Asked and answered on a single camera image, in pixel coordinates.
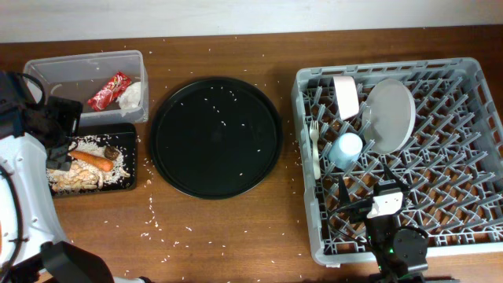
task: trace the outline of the dish rack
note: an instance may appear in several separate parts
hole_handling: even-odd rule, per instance
[[[337,113],[334,75],[350,75],[357,84],[360,112],[347,121]],[[346,132],[364,139],[369,126],[362,125],[365,100],[385,79],[397,79],[412,93],[417,110],[413,133],[390,154],[373,152],[374,141],[366,141],[358,160],[341,171],[328,160],[332,142]],[[428,232],[428,256],[503,251],[503,126],[475,59],[305,68],[297,72],[292,106],[314,261],[339,266],[375,260],[364,245],[331,230],[329,222],[365,241],[363,224],[350,224],[347,216],[332,214],[338,202],[337,179],[344,176],[356,201],[383,180],[383,164],[411,188],[407,209],[396,220]],[[308,127],[312,119],[321,123],[321,178],[316,181]]]

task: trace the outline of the carrot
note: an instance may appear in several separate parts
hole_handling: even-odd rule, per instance
[[[92,154],[76,150],[70,152],[70,156],[78,160],[85,161],[105,172],[110,172],[110,170],[113,169],[113,162],[103,157],[94,156]]]

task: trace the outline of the plastic container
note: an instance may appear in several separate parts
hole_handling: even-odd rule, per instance
[[[334,75],[350,75],[357,84],[360,112],[348,121],[338,115]],[[362,154],[345,171],[328,159],[332,143],[344,133],[363,139],[365,100],[385,79],[397,79],[413,95],[416,122],[411,138],[397,152]],[[340,175],[351,180],[352,200],[372,192],[383,179],[382,164],[411,186],[402,225],[429,234],[428,256],[503,251],[503,126],[479,63],[472,58],[305,68],[292,89],[296,137],[304,173],[304,203],[313,259],[324,266],[375,260],[362,245],[336,231],[365,241],[365,226],[351,225],[337,207]],[[321,179],[314,180],[309,127],[320,123]]]
[[[149,80],[143,56],[137,50],[82,54],[31,60],[24,72],[42,83],[47,96],[54,95],[83,103],[80,126],[111,123],[143,123],[149,118]],[[95,112],[87,100],[93,97],[117,72],[141,82],[141,100],[137,108],[122,110],[112,102],[104,111]]]
[[[129,177],[124,177],[117,183],[103,185],[101,189],[81,189],[78,191],[60,191],[58,193],[50,190],[53,198],[83,196],[95,193],[111,193],[128,191],[136,188],[136,170],[138,169],[138,144],[134,125],[131,123],[118,123],[113,125],[100,125],[91,127],[80,127],[77,134],[79,138],[94,136],[92,142],[100,147],[106,145],[117,148],[123,154],[123,170]]]

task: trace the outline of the white plate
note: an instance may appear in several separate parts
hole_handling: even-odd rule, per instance
[[[372,151],[392,153],[409,139],[416,122],[416,105],[409,89],[396,79],[385,79],[370,92],[366,101],[369,110],[362,114],[363,124],[370,120],[370,127],[363,133],[368,142],[376,144]]]

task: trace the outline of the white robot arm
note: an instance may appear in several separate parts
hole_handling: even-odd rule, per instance
[[[46,167],[69,169],[82,105],[55,97],[35,103],[22,77],[42,89],[33,77],[0,72],[0,283],[35,282],[44,271],[61,283],[151,282],[113,277],[102,259],[68,243]]]

